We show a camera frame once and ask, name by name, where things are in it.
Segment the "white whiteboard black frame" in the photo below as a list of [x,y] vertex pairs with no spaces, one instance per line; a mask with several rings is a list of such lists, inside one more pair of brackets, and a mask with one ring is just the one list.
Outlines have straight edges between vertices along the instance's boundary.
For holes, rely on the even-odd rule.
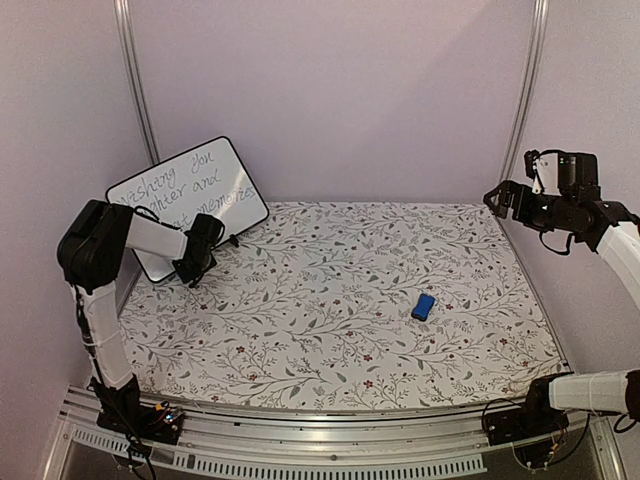
[[106,191],[106,199],[128,207],[142,206],[182,232],[197,215],[224,224],[218,246],[265,221],[261,194],[231,140],[221,136],[134,175]]

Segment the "blue whiteboard eraser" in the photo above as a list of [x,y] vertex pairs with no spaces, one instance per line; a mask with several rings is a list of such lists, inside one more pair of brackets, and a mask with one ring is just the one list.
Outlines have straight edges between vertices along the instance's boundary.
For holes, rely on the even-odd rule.
[[411,311],[411,317],[422,322],[426,321],[435,303],[434,297],[421,294]]

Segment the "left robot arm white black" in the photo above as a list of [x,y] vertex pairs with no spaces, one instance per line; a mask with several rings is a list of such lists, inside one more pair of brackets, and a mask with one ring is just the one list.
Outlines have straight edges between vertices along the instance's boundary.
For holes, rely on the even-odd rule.
[[125,251],[166,259],[182,282],[195,286],[214,266],[212,250],[224,233],[224,223],[207,214],[198,214],[183,232],[136,208],[100,200],[86,203],[63,235],[57,260],[76,302],[76,319],[99,397],[139,391],[116,305],[116,280]]

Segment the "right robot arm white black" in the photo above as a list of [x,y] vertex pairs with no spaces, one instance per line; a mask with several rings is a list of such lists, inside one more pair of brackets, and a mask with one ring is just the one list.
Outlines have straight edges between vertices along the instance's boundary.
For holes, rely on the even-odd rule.
[[[549,149],[524,154],[525,175],[532,183],[504,180],[483,197],[491,213],[511,216],[542,238],[556,230],[568,234],[560,256],[571,245],[585,244],[617,275],[639,301],[639,216],[622,203],[601,198],[597,157],[590,153]],[[556,411],[580,410],[625,415],[639,420],[639,371],[562,373],[534,380],[517,427],[537,436],[552,424]]]

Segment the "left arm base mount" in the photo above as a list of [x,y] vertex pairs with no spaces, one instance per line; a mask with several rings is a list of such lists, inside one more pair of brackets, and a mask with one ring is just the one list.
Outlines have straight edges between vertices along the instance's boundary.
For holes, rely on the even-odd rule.
[[182,432],[185,411],[162,402],[154,406],[132,405],[102,407],[97,425],[134,439],[176,445]]

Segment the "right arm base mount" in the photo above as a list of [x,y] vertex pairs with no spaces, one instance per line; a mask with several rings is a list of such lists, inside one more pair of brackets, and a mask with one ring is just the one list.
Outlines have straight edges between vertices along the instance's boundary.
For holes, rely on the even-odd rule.
[[515,459],[527,469],[550,466],[567,435],[568,416],[555,410],[530,413],[523,404],[511,400],[510,408],[489,411],[497,402],[488,402],[481,414],[489,445],[511,445]]

